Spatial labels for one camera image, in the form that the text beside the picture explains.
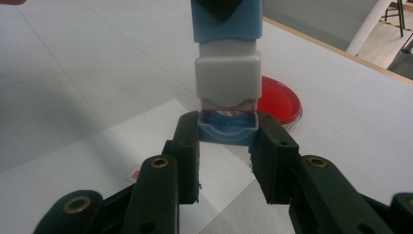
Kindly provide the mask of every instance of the brass insert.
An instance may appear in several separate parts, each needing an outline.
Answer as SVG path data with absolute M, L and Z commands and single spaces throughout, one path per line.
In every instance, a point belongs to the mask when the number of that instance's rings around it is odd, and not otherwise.
M 325 161 L 325 159 L 323 158 L 319 158 L 319 157 L 311 157 L 308 160 L 309 164 L 316 167 L 316 168 L 326 168 L 328 166 L 327 161 Z
M 92 200 L 88 196 L 77 196 L 71 198 L 64 204 L 63 211 L 68 214 L 76 214 L 85 210 L 91 202 Z
M 152 168 L 164 168 L 168 164 L 169 164 L 169 161 L 166 158 L 156 158 L 152 160 L 151 162 Z

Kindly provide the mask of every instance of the red petri dish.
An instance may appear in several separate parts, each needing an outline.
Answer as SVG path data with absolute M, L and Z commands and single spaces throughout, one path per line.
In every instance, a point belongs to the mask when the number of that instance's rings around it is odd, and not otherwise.
M 258 110 L 272 115 L 287 129 L 300 120 L 303 112 L 301 101 L 292 90 L 266 76 L 262 77 L 262 97 L 258 100 Z

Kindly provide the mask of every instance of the screw hole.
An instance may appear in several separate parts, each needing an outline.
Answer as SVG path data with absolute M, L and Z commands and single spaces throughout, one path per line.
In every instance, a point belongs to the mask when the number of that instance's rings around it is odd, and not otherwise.
M 153 231 L 155 231 L 156 229 L 156 224 L 153 221 L 145 221 L 144 223 L 142 223 L 142 225 L 140 225 L 140 232 L 141 233 L 151 233 Z
M 326 168 L 328 165 L 327 161 L 325 161 L 322 158 L 318 158 L 318 157 L 309 158 L 308 162 L 310 165 L 317 167 L 317 168 L 321 168 L 321 169 Z
M 168 163 L 169 161 L 166 158 L 156 158 L 152 160 L 152 168 L 164 168 Z
M 364 224 L 364 223 L 359 223 L 357 225 L 358 231 L 360 231 L 363 234 L 375 234 L 376 232 L 371 228 L 370 226 Z
M 91 202 L 92 200 L 90 197 L 77 196 L 71 198 L 64 204 L 63 211 L 67 214 L 76 214 L 86 209 L 91 204 Z

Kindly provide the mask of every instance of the blue lid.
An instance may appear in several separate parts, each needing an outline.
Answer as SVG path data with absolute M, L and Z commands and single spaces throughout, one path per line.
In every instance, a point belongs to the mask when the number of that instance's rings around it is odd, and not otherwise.
M 258 131 L 255 111 L 231 116 L 219 111 L 201 111 L 198 126 L 200 140 L 213 143 L 251 146 Z
M 255 40 L 262 35 L 262 1 L 243 0 L 230 15 L 217 17 L 199 0 L 191 0 L 195 42 L 237 38 Z

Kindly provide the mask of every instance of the white tabletop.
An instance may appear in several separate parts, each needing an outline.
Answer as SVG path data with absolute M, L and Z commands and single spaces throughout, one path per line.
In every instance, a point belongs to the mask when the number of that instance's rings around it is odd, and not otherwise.
M 134 164 L 162 150 L 176 118 L 199 108 L 198 47 L 186 0 L 44 0 L 0 11 L 0 233 L 30 233 L 59 197 L 86 188 L 107 197 L 128 185 Z M 267 22 L 258 44 L 263 75 L 302 101 L 290 132 L 301 154 L 331 160 L 359 192 L 386 204 L 413 191 L 412 87 Z M 211 190 L 202 197 L 213 204 L 191 217 L 198 231 L 292 233 L 287 207 L 265 204 L 245 148 L 204 150 L 202 158 L 224 152 L 241 178 L 224 200 L 221 181 L 205 181 Z M 205 171 L 217 169 L 220 159 L 211 159 Z

